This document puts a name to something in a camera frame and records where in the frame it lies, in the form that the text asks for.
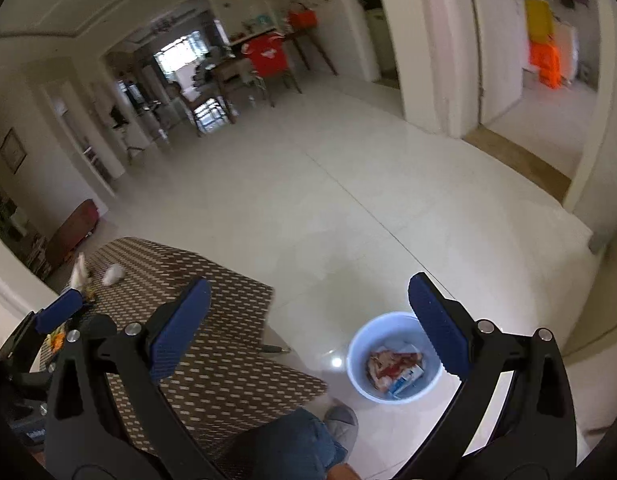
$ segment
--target brown checkered cloth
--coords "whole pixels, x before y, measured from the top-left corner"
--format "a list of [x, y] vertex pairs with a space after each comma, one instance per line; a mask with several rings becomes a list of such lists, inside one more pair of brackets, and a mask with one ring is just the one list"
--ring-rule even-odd
[[[126, 276], [113, 286], [103, 286], [104, 273], [115, 263], [124, 267]], [[105, 245], [88, 259], [87, 267], [97, 297], [88, 317], [108, 314], [118, 329], [146, 322], [193, 277], [208, 280], [212, 292], [208, 316], [175, 374], [160, 386], [193, 438], [230, 477], [243, 477], [242, 465], [232, 463], [227, 454], [234, 437], [325, 393], [323, 381], [259, 354], [272, 287], [198, 254], [138, 238]], [[110, 375], [109, 384], [134, 445], [154, 452], [122, 381]]]

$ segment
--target gray slipper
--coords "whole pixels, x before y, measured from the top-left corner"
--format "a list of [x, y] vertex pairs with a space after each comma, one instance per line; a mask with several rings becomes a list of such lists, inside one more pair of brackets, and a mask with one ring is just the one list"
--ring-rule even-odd
[[346, 450], [346, 462], [357, 440], [357, 415], [348, 406], [333, 406], [324, 415], [323, 423], [331, 436]]

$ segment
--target silver bolt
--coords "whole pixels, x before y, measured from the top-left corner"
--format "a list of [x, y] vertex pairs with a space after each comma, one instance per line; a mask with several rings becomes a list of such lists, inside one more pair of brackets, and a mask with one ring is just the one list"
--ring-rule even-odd
[[543, 341], [550, 341], [553, 338], [553, 333], [547, 328], [540, 328], [537, 334]]
[[142, 326], [140, 323], [129, 323], [124, 329], [126, 335], [137, 335], [142, 332]]
[[477, 328], [479, 329], [479, 332], [485, 334], [492, 334], [493, 332], [495, 332], [495, 325], [492, 321], [488, 321], [487, 319], [482, 319], [481, 321], [479, 321], [477, 323]]
[[79, 330], [71, 330], [68, 334], [66, 334], [66, 340], [69, 343], [74, 343], [79, 339]]

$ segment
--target bright window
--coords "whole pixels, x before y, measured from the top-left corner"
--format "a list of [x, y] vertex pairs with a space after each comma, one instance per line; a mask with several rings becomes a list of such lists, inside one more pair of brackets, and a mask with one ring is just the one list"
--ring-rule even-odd
[[204, 57], [207, 52], [208, 48], [202, 40], [202, 35], [196, 30], [166, 45], [155, 54], [155, 59], [164, 74], [168, 76], [188, 63]]

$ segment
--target framed wall picture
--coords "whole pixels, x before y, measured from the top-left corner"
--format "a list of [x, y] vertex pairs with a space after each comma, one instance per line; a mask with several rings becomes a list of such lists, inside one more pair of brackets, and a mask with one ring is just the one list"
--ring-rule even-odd
[[0, 146], [0, 154], [8, 166], [8, 169], [11, 170], [13, 174], [17, 173], [17, 170], [20, 169], [20, 166], [26, 158], [26, 150], [24, 149], [22, 141], [15, 133], [14, 128], [11, 128], [6, 134], [6, 137], [4, 137], [2, 146]]

